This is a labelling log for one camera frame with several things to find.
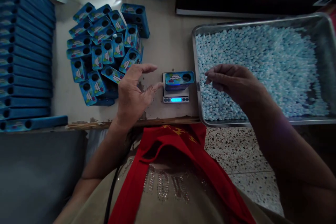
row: speckled floor tile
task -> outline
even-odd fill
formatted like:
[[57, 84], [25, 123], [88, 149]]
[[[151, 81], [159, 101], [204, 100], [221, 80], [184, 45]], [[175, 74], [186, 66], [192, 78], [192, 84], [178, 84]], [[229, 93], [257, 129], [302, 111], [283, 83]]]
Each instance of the speckled floor tile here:
[[274, 172], [231, 174], [229, 177], [253, 202], [284, 215]]
[[205, 150], [215, 158], [227, 174], [272, 171], [253, 129], [208, 128]]

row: stainless steel tray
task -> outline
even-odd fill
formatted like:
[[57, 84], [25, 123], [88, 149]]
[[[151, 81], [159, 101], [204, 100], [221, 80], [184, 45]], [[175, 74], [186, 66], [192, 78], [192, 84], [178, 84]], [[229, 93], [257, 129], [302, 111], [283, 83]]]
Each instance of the stainless steel tray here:
[[196, 38], [198, 34], [214, 34], [223, 30], [240, 29], [244, 26], [270, 25], [273, 27], [305, 28], [303, 35], [310, 35], [311, 40], [317, 45], [315, 49], [317, 58], [317, 73], [320, 76], [321, 94], [328, 103], [330, 114], [326, 117], [302, 116], [291, 117], [292, 125], [307, 124], [335, 124], [336, 123], [336, 36], [332, 21], [325, 13], [290, 17], [277, 20], [255, 21], [245, 23], [219, 23], [196, 26], [192, 31], [192, 43], [194, 48], [194, 61], [196, 73], [196, 86], [198, 97], [199, 116], [203, 124], [208, 127], [243, 127], [251, 126], [248, 120], [222, 120], [209, 121], [203, 118], [202, 96], [200, 90], [200, 73], [198, 69], [198, 57], [196, 51]]

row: blue digital display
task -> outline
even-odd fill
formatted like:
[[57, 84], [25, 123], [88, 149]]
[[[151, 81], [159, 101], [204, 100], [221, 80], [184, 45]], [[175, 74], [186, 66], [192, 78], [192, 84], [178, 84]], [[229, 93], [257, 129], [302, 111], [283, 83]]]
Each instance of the blue digital display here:
[[182, 98], [172, 98], [171, 102], [181, 102]]

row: white table surface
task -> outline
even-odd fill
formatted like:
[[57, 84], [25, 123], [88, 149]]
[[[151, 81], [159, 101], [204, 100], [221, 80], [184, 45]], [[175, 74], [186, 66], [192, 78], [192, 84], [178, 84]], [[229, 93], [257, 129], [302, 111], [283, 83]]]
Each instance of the white table surface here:
[[[101, 0], [101, 3], [110, 4], [112, 9], [119, 11], [124, 2], [146, 7], [150, 37], [141, 40], [144, 45], [143, 62], [156, 64], [158, 69], [154, 73], [141, 77], [140, 82], [144, 85], [144, 90], [151, 84], [162, 81], [163, 72], [195, 70], [191, 40], [191, 32], [195, 26], [230, 21], [229, 19], [208, 17], [177, 16], [175, 14], [175, 0], [119, 0], [117, 5], [111, 1]], [[68, 115], [70, 124], [108, 122], [116, 115], [118, 100], [110, 107], [87, 107], [78, 84], [73, 82], [70, 61], [66, 56], [67, 40], [71, 39], [68, 31], [76, 25], [72, 16], [80, 7], [75, 2], [56, 6], [52, 114], [54, 116]], [[189, 90], [190, 102], [181, 104], [164, 104], [162, 90], [159, 90], [153, 103], [146, 109], [144, 118], [166, 119], [198, 116], [196, 85], [191, 85]]]

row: stack of blue boxes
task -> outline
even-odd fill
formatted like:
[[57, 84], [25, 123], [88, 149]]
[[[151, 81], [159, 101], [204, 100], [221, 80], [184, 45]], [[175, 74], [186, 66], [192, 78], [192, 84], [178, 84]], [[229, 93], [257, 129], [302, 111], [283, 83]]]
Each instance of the stack of blue boxes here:
[[121, 13], [109, 5], [85, 4], [73, 17], [66, 55], [87, 106], [111, 106], [118, 84], [133, 64], [142, 62], [141, 38], [149, 38], [144, 6], [124, 3]]
[[68, 123], [48, 117], [55, 22], [49, 0], [0, 0], [0, 132]]

